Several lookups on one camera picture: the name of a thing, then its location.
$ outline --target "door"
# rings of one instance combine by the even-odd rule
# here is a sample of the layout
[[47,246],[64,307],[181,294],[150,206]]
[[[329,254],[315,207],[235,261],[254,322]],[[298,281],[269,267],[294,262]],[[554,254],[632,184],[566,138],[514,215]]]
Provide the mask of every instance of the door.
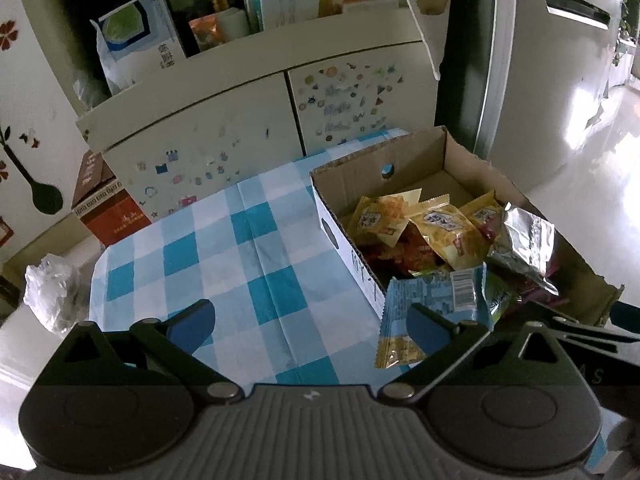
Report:
[[556,12],[563,5],[516,3],[504,102],[488,160],[523,192],[580,149],[613,58],[615,18],[608,25],[599,16],[579,21],[583,16],[574,4]]
[[421,41],[289,71],[306,154],[385,128],[433,126],[438,83]]
[[302,156],[284,74],[172,115],[104,154],[151,221]]

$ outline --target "black handle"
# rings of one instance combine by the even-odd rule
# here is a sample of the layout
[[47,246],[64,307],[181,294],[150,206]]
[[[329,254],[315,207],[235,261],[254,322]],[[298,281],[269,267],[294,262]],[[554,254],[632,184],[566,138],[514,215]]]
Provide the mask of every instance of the black handle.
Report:
[[2,146],[4,147],[4,150],[6,151],[6,154],[11,159],[12,163],[14,163],[15,167],[18,168],[18,171],[22,173],[22,176],[27,180],[29,184],[32,184],[34,182],[33,178],[31,177],[29,172],[25,169],[25,167],[22,165],[20,160],[18,160],[18,157],[15,156],[14,151],[11,148],[9,148],[7,144],[3,144]]

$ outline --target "table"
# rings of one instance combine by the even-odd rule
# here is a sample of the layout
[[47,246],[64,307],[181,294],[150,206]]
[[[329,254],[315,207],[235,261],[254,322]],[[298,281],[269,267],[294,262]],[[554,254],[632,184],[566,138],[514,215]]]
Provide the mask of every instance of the table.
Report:
[[194,353],[240,384],[371,384],[380,320],[320,229],[309,171],[403,130],[377,132],[211,195],[109,247],[92,279],[103,331],[167,319],[201,298],[216,327]]

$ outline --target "white plastic bag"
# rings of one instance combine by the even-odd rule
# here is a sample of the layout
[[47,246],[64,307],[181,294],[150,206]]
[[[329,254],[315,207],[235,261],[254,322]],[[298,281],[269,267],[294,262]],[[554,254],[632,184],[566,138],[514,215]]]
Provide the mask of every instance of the white plastic bag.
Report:
[[65,335],[87,318],[89,305],[81,293],[78,270],[64,258],[47,254],[39,266],[27,267],[24,277],[24,303],[50,332]]

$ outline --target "silver foil package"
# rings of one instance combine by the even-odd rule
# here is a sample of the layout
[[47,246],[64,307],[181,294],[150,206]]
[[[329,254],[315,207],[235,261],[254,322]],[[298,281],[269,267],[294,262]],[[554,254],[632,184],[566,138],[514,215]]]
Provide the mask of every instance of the silver foil package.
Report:
[[556,228],[551,222],[508,203],[502,213],[502,227],[488,257],[557,296],[556,286],[546,278],[555,234]]

